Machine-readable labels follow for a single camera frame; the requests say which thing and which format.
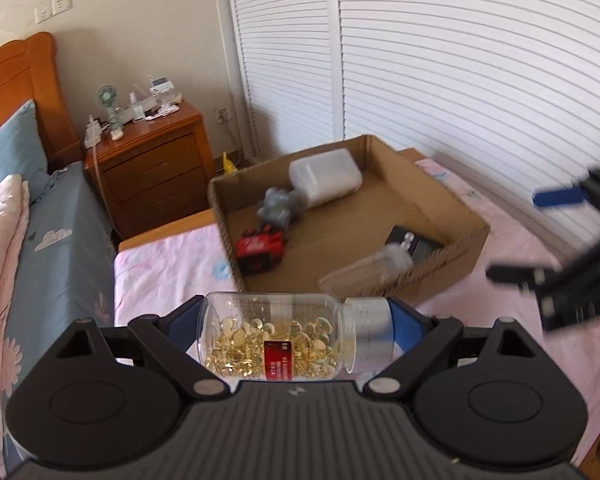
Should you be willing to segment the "grey rhino toy figure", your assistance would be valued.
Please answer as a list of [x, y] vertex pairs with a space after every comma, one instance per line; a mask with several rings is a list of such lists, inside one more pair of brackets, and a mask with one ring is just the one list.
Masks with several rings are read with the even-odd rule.
[[257, 216], [261, 228], [270, 226], [279, 231], [287, 231], [305, 210], [306, 204], [297, 190], [268, 188], [264, 199], [257, 206]]

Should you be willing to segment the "white louvred closet doors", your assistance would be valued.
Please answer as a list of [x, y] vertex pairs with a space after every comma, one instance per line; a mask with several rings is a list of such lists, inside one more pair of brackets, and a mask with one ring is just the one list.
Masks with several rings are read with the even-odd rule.
[[532, 194], [600, 166], [600, 0], [230, 0], [254, 152], [378, 136], [569, 257], [591, 206]]

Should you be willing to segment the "clear capsule bottle silver cap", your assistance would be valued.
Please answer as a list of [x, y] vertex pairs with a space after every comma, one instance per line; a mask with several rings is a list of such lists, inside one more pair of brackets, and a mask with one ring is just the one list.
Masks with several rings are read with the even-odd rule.
[[197, 358], [219, 378], [313, 382], [390, 364], [388, 301], [324, 294], [212, 292], [200, 312]]

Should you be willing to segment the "clear spray bottle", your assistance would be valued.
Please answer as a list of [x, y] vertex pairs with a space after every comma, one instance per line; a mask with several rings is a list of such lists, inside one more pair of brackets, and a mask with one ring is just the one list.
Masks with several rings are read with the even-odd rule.
[[134, 92], [130, 93], [130, 113], [133, 122], [141, 122], [145, 118], [145, 112], [142, 103], [137, 99]]

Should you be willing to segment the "black rectangular device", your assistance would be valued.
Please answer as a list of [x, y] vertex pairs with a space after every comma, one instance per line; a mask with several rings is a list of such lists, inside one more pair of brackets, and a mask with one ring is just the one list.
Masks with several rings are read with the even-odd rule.
[[414, 263], [421, 263], [430, 258], [444, 245], [426, 236], [417, 234], [404, 226], [394, 226], [387, 239], [386, 245], [395, 244], [404, 249]]

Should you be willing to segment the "small green desk fan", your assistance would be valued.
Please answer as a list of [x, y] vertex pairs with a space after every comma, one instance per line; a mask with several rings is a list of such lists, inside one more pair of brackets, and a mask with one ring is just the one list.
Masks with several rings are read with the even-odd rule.
[[106, 110], [110, 133], [121, 130], [121, 122], [117, 112], [118, 92], [112, 84], [103, 84], [96, 91], [97, 104]]

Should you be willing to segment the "blue bed sheet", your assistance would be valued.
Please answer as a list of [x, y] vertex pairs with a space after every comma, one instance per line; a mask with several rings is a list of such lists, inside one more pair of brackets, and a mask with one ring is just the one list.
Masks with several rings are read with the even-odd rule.
[[114, 324], [112, 226], [79, 162], [30, 206], [3, 339], [1, 407], [77, 318]]

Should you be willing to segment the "clear plastic tube container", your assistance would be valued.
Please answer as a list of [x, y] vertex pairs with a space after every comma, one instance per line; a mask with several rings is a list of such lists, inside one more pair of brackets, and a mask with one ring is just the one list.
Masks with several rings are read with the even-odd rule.
[[387, 244], [373, 255], [329, 273], [317, 281], [324, 294], [339, 299], [361, 296], [368, 288], [375, 288], [410, 270], [413, 259], [399, 244]]

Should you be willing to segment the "white medical swab box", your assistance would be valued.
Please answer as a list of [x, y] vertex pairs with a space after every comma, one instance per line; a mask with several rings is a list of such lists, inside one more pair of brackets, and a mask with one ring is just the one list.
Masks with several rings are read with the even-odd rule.
[[346, 148], [294, 160], [288, 174], [308, 208], [355, 193], [363, 183], [362, 172]]

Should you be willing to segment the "orange wooden headboard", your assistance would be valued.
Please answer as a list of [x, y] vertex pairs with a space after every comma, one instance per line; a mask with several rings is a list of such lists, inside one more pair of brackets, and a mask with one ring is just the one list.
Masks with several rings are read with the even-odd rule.
[[56, 66], [57, 44], [49, 32], [0, 47], [0, 127], [25, 102], [35, 102], [38, 135], [48, 168], [83, 159], [83, 145], [69, 116]]

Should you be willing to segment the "red toy truck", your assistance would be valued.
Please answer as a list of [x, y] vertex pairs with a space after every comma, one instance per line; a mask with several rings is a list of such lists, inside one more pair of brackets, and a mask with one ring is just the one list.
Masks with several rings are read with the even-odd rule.
[[284, 232], [270, 224], [245, 230], [235, 244], [236, 259], [243, 274], [272, 270], [282, 262], [284, 253]]

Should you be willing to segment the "white power strip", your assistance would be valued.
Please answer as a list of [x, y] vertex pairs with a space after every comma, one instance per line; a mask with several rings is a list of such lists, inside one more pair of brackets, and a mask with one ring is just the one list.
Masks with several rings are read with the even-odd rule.
[[88, 116], [85, 128], [84, 146], [87, 150], [102, 142], [102, 126], [93, 115]]

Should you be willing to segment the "wall power socket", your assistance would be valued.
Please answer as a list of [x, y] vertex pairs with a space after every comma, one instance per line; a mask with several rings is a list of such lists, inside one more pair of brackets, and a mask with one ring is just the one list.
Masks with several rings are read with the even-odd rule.
[[232, 115], [227, 105], [222, 105], [214, 110], [215, 121], [218, 124], [227, 124], [232, 120]]

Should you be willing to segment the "brown cardboard box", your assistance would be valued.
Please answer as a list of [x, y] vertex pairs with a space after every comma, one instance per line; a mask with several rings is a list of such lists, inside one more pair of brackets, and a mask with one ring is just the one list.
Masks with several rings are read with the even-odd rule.
[[[361, 188], [302, 214], [290, 226], [285, 255], [273, 269], [242, 272], [236, 243], [242, 232], [257, 226], [257, 204], [266, 190], [289, 188], [288, 167], [294, 160], [336, 148], [352, 155], [362, 171]], [[442, 249], [397, 280], [362, 293], [398, 297], [418, 306], [471, 274], [490, 232], [483, 218], [446, 186], [370, 134], [217, 177], [209, 184], [208, 196], [241, 292], [317, 292], [320, 278], [377, 252], [394, 226], [404, 226], [442, 244]]]

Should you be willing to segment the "white wall switch plates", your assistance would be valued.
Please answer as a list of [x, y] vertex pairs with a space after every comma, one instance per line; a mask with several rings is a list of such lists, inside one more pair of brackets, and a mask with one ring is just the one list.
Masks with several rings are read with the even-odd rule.
[[39, 4], [34, 9], [36, 24], [42, 24], [54, 16], [72, 9], [72, 0], [50, 0]]

